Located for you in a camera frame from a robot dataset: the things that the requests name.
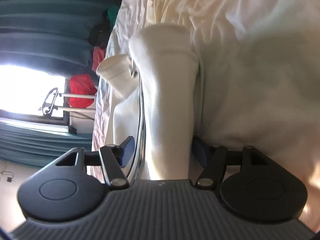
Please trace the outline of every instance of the power cord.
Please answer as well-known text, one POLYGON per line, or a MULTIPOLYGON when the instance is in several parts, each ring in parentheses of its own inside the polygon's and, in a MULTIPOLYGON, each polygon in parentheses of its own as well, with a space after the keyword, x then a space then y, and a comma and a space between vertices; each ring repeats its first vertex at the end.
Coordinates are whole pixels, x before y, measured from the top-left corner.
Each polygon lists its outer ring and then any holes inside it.
POLYGON ((12 171, 2 171, 2 172, 0 172, 0 174, 3 175, 5 172, 12 174, 12 177, 7 177, 7 182, 12 182, 12 179, 13 179, 13 176, 14 176, 13 172, 12 171))

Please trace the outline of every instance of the white garment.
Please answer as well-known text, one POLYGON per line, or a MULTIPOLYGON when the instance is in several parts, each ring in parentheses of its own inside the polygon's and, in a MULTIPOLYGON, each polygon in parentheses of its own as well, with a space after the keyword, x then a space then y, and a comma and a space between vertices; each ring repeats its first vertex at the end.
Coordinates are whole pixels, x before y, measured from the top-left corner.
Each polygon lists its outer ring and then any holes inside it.
POLYGON ((129 41, 143 87, 151 179, 188 178, 199 65, 189 35, 185 27, 160 24, 142 29, 129 41))

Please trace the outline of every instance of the pink fabric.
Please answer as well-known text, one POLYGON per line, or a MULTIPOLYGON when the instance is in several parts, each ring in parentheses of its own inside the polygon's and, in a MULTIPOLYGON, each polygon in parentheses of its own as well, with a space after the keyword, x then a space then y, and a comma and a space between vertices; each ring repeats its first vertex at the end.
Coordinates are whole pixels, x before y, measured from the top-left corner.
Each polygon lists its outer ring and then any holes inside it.
POLYGON ((106 49, 102 49, 99 46, 95 46, 93 49, 93 64, 92 64, 92 70, 96 71, 97 67, 101 63, 102 60, 104 60, 104 57, 106 56, 106 49))

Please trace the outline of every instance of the curtain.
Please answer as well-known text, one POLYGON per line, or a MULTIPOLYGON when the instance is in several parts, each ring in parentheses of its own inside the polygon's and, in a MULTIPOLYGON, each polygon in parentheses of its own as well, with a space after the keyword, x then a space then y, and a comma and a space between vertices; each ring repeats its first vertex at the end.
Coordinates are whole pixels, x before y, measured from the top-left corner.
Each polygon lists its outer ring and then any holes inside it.
POLYGON ((92 135, 71 135, 0 122, 0 159, 44 167, 73 147, 91 151, 92 135))
POLYGON ((89 73, 91 28, 119 0, 0 0, 0 65, 70 78, 89 73))

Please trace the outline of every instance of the white sheet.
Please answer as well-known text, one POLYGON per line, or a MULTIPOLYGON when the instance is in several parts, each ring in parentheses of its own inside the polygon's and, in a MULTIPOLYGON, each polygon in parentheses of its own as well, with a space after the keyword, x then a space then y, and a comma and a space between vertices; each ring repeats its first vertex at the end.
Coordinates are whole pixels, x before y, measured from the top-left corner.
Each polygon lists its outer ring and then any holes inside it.
MULTIPOLYGON (((320 0, 123 0, 107 57, 160 22, 186 26, 201 60, 197 133, 229 149, 253 145, 301 179, 300 219, 320 230, 320 0)), ((100 81, 94 149, 113 140, 106 87, 100 81)))

